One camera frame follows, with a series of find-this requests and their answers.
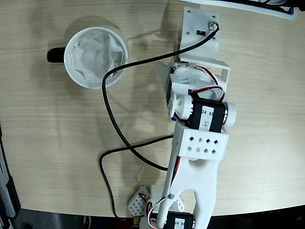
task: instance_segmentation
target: black floor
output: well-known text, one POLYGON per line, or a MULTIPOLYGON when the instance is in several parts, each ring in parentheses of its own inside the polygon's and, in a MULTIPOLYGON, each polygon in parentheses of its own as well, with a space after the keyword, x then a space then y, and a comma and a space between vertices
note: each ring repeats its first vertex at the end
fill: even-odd
MULTIPOLYGON (((21 209, 12 221, 15 229, 87 229, 89 218, 21 209)), ((91 217, 91 229, 136 229, 133 219, 91 217)), ((208 229, 305 229, 305 206, 281 210, 212 217, 208 229)))

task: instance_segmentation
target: white mug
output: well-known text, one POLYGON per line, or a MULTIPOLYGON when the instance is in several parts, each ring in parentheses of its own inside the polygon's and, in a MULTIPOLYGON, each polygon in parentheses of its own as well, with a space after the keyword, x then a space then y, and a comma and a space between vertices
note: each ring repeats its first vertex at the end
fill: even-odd
MULTIPOLYGON (((68 42, 66 47, 54 48, 50 49, 47 53, 47 60, 51 63, 64 63, 66 71, 68 75, 75 81, 78 85, 91 88, 91 89, 101 89, 102 88, 102 78, 101 82, 91 82, 85 79, 84 75, 73 68, 71 64, 70 54, 75 49, 75 44, 77 41, 86 33, 90 31, 102 31, 106 32, 111 35, 117 43, 120 44, 122 48, 122 65, 128 63, 128 54, 129 54, 129 47, 127 43, 127 39, 123 35, 123 33, 109 25, 103 25, 101 27, 89 27, 84 30, 79 31, 76 33, 68 42)), ((116 72, 111 78, 108 78, 106 81, 106 87, 113 85, 116 83, 122 76, 124 70, 120 70, 116 72)))

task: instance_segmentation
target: wooden table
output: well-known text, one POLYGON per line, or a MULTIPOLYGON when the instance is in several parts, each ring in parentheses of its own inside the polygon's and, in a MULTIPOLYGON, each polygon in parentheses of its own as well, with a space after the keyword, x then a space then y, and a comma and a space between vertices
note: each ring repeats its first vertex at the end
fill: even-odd
MULTIPOLYGON (((62 64, 47 63, 47 50, 64 46, 83 28, 106 23, 128 38, 131 62, 171 52, 184 5, 178 0, 0 2, 0 122, 23 208, 112 216, 98 158, 123 145, 101 91, 78 86, 62 64)), ((289 21, 204 8, 220 13, 219 60, 232 68, 227 92, 238 109, 219 167, 214 214, 305 204, 305 14, 289 21)), ((128 69, 108 91, 131 143, 172 133, 153 63, 128 69)), ((166 166, 170 150, 167 140, 140 152, 166 166)), ((164 182, 164 172, 128 151, 108 156, 104 164, 120 216, 127 215, 127 200, 139 185, 164 182)), ((183 198, 192 210, 192 193, 183 198)))

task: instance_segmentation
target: white label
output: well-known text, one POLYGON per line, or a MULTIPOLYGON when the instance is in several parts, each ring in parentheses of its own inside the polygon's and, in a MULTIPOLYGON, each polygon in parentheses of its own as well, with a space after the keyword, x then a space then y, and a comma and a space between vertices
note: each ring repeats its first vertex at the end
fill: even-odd
POLYGON ((174 229, 184 229, 185 219, 175 219, 175 228, 174 229))
POLYGON ((211 122, 213 119, 214 108, 209 106, 203 106, 201 111, 201 120, 199 124, 200 130, 209 131, 211 127, 211 122))

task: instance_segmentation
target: black mug handle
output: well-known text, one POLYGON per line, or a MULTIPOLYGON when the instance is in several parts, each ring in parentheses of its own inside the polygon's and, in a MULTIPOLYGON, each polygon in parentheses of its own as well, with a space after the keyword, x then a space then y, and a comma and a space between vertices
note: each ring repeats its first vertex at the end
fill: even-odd
POLYGON ((63 63, 65 47, 50 49, 47 52, 47 61, 50 63, 63 63))

